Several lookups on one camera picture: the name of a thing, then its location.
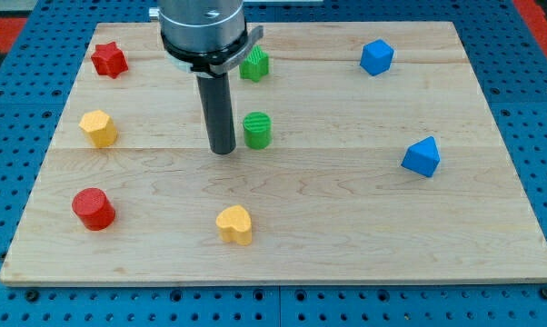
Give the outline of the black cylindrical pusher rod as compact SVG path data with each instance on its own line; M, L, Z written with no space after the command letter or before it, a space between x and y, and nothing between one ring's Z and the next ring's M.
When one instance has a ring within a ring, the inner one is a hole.
M236 147L228 74L196 77L211 151L225 155Z

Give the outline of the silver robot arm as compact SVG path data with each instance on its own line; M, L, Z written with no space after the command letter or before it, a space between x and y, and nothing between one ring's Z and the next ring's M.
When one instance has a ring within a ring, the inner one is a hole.
M247 27L243 0L158 0L149 10L164 50L180 70L196 77L211 151L236 147L228 74L264 36Z

